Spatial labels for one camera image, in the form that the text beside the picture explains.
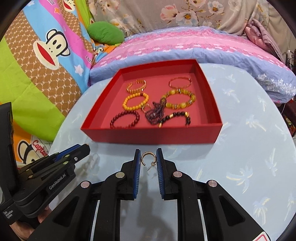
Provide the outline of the left hand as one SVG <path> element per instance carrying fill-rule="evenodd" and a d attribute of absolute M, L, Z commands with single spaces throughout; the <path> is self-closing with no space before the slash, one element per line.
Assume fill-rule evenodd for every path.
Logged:
<path fill-rule="evenodd" d="M 47 206 L 37 217 L 20 218 L 10 225 L 10 227 L 21 240 L 27 240 L 38 226 L 37 223 L 42 223 L 51 212 L 52 210 Z"/>

